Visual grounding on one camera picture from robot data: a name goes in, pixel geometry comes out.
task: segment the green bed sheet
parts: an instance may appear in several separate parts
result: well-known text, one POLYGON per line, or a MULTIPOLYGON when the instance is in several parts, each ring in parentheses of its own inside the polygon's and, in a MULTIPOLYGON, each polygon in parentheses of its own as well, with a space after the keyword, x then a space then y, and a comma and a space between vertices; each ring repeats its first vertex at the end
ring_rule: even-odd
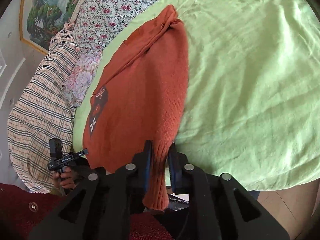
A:
POLYGON ((121 43, 168 4, 184 22, 189 83, 177 149, 207 173, 232 174, 248 190, 320 177, 320 24, 305 0, 160 0, 103 51, 76 111, 82 149, 90 97, 121 43))

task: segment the hand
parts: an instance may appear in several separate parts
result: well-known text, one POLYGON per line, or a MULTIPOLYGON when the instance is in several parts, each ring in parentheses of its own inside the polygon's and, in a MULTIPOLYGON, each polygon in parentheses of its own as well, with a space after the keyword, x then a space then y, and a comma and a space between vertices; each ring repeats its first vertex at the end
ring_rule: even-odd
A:
POLYGON ((77 179, 78 174, 75 171, 71 170, 70 167, 66 167, 65 171, 62 174, 60 174, 58 172, 53 174, 52 179, 53 179, 53 186, 55 188, 59 188, 59 183, 58 183, 59 176, 61 178, 65 179, 65 180, 60 182, 60 185, 63 188, 74 189, 76 187, 76 184, 75 184, 74 180, 77 179))

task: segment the white wall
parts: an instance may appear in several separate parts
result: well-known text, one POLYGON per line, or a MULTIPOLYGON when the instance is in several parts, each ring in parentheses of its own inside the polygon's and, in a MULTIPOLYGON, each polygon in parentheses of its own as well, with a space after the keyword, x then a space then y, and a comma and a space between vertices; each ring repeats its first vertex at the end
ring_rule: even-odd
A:
POLYGON ((0 50, 6 62, 0 76, 0 182, 24 188, 11 167, 7 120, 14 103, 20 98, 44 55, 20 41, 20 1, 12 0, 0 19, 0 50))

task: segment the landscape painting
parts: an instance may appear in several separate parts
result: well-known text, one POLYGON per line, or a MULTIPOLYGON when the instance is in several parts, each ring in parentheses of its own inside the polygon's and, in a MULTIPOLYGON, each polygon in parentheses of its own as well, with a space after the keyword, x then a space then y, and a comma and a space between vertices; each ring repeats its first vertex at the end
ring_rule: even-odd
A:
POLYGON ((21 0, 20 38, 48 53, 51 38, 69 22, 79 0, 21 0))

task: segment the metal screw head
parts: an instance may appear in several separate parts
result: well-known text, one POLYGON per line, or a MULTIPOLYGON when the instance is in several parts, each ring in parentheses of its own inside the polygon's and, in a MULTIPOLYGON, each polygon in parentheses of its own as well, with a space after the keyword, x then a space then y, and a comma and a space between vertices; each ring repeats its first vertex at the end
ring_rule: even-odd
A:
POLYGON ((136 165, 134 165, 133 163, 129 163, 125 166, 125 168, 129 171, 132 171, 136 168, 136 165))
POLYGON ((96 180, 97 178, 98 178, 97 173, 91 173, 91 174, 88 176, 88 179, 89 179, 89 180, 96 180))
POLYGON ((229 174, 229 173, 223 173, 221 175, 221 177, 224 179, 224 180, 231 180, 232 179, 232 176, 229 174))
POLYGON ((38 205, 35 203, 35 202, 30 202, 29 203, 29 209, 32 211, 32 212, 37 212, 39 210, 39 207, 38 205))
POLYGON ((184 165, 184 168, 187 171, 192 171, 195 167, 192 164, 188 163, 188 164, 184 165))

